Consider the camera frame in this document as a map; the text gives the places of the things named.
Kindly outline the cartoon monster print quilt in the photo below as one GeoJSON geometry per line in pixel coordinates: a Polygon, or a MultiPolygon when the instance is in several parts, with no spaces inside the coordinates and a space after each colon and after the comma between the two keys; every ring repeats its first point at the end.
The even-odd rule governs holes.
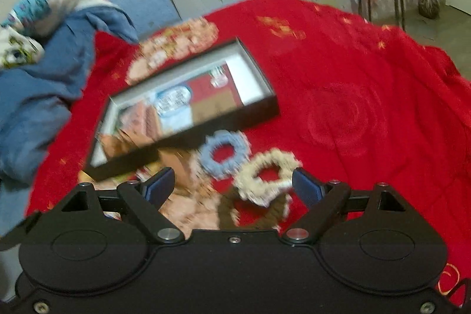
{"type": "Polygon", "coordinates": [[[39,38],[50,36],[74,11],[114,7],[109,0],[20,0],[1,23],[1,68],[36,64],[45,50],[39,38]]]}

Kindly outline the red embroidered bedspread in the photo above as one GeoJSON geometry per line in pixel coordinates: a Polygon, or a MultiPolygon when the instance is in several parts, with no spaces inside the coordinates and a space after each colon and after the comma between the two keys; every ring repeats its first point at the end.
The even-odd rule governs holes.
{"type": "Polygon", "coordinates": [[[247,130],[254,152],[292,152],[315,177],[354,189],[387,182],[441,234],[449,293],[470,275],[470,83],[439,48],[400,28],[303,0],[248,0],[168,27],[140,45],[99,33],[97,63],[37,172],[29,211],[83,177],[108,97],[239,38],[275,89],[280,113],[247,130]]]}

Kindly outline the brown crochet scrunchie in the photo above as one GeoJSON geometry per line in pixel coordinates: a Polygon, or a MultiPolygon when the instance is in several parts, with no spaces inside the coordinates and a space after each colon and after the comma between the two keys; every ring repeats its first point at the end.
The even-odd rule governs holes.
{"type": "Polygon", "coordinates": [[[236,188],[232,187],[220,196],[217,207],[221,230],[270,230],[278,229],[290,212],[292,198],[283,193],[267,207],[243,201],[236,188]]]}

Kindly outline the brown patterned ball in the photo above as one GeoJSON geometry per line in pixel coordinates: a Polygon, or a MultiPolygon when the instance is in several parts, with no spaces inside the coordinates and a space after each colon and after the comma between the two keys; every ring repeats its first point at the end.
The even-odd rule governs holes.
{"type": "Polygon", "coordinates": [[[439,0],[418,0],[418,12],[428,19],[437,18],[440,13],[439,0]]]}

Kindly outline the brown paper pyramid packet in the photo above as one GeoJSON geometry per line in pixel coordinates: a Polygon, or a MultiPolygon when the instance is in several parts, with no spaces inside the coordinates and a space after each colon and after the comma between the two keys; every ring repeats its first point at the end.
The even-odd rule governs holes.
{"type": "Polygon", "coordinates": [[[175,148],[158,150],[160,162],[164,167],[170,167],[175,174],[175,190],[179,195],[189,197],[196,191],[190,167],[191,154],[175,148]]]}

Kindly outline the blue fleece blanket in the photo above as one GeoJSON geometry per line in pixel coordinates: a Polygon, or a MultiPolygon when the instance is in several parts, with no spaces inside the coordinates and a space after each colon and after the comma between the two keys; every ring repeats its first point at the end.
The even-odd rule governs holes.
{"type": "Polygon", "coordinates": [[[1,71],[1,178],[34,181],[48,146],[69,121],[71,103],[95,61],[94,37],[103,31],[135,43],[129,16],[111,6],[74,11],[46,39],[37,64],[1,71]]]}

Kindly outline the black shallow cardboard box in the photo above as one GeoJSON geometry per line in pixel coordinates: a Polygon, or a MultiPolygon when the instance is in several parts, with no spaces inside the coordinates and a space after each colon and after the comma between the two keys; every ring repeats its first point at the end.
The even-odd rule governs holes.
{"type": "Polygon", "coordinates": [[[102,181],[157,160],[161,148],[199,147],[215,131],[242,131],[278,113],[275,90],[235,38],[109,97],[84,172],[102,181]]]}

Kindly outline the cream crochet scrunchie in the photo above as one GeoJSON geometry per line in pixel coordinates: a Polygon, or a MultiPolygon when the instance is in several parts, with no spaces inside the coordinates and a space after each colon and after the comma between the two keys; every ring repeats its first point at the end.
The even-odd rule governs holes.
{"type": "Polygon", "coordinates": [[[292,176],[303,163],[290,151],[272,149],[256,153],[233,179],[242,200],[267,207],[292,188],[292,176]]]}

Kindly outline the colourful printed book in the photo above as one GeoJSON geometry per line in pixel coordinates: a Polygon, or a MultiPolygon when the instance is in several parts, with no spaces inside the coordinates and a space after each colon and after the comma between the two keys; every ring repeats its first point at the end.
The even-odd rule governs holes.
{"type": "Polygon", "coordinates": [[[213,119],[242,105],[229,66],[221,64],[166,89],[146,92],[112,110],[98,135],[109,160],[213,119]]]}

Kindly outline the light blue crochet scrunchie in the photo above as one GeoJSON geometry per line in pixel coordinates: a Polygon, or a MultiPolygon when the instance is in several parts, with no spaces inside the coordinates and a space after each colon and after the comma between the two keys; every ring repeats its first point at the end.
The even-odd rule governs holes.
{"type": "Polygon", "coordinates": [[[251,155],[251,144],[242,132],[216,131],[200,147],[200,166],[213,179],[233,176],[251,155]]]}

